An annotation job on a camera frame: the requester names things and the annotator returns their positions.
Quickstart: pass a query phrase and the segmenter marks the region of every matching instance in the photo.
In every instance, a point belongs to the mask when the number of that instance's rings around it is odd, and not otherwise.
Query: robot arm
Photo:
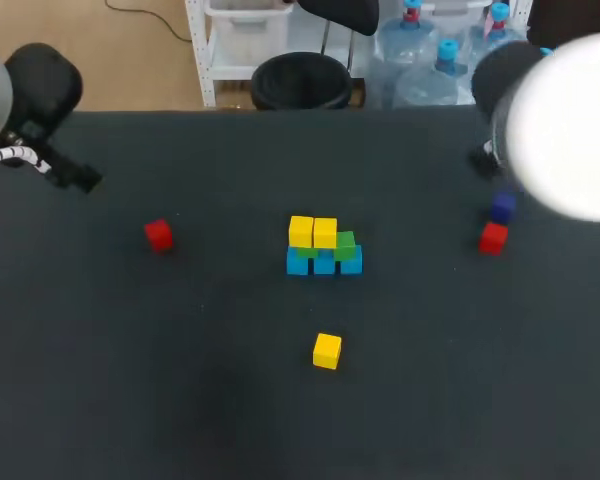
[[[80,73],[48,45],[26,45],[0,63],[0,162],[29,163],[60,188],[93,190],[102,176],[47,143],[81,96]]]

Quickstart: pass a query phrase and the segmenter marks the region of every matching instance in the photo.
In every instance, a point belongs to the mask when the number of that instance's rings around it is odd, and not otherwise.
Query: chair backrest
[[[298,4],[317,17],[371,36],[378,29],[378,0],[298,0]]]

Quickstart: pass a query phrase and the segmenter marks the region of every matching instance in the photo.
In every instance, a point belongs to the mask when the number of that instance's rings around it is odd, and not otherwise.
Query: black trash bin
[[[293,52],[260,65],[251,78],[258,110],[341,109],[353,82],[339,61],[315,52]]]

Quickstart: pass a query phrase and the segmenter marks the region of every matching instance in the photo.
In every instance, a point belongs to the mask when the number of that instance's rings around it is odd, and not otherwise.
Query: white shelf
[[[482,4],[485,0],[459,0],[467,6]],[[426,0],[424,3],[432,3],[433,7],[444,7],[453,3],[453,0]],[[395,16],[399,14],[401,0],[379,0],[381,20],[386,15]],[[521,30],[527,25],[529,13],[533,0],[512,0],[511,10],[514,13],[514,24]],[[205,27],[204,0],[185,0],[187,16],[189,19],[189,30],[193,43],[193,53],[198,69],[198,80],[200,91],[206,107],[214,107],[215,81],[218,80],[248,80],[253,75],[257,65],[235,65],[233,64],[222,47],[216,42],[217,34],[212,29],[211,36],[207,42],[207,31]],[[431,10],[431,6],[423,7],[423,11]],[[317,18],[298,5],[294,5],[293,12],[289,18],[289,52],[319,52],[322,44],[326,20]],[[351,32],[340,25],[331,24],[329,42],[325,54],[337,59],[346,65],[349,54],[349,38]],[[366,73],[369,51],[373,45],[372,39],[360,34],[354,36],[354,55],[351,76],[362,78]]]
[[[326,20],[305,12],[295,5],[289,18],[288,52],[320,52]],[[347,65],[351,30],[337,24],[331,24],[329,41],[325,55],[333,57]],[[366,72],[369,49],[372,39],[358,33],[354,34],[354,55],[351,67],[353,78],[362,78]],[[232,64],[222,45],[217,42],[217,34],[212,29],[209,38],[211,65],[209,75],[213,80],[249,80],[257,65]]]

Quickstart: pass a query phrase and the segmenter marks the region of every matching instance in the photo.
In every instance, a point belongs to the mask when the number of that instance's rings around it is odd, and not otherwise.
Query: dark tabletop
[[[0,480],[600,479],[600,225],[519,196],[480,255],[484,133],[463,108],[79,114],[58,145],[99,190],[0,167]],[[292,214],[354,230],[364,275],[286,276]]]

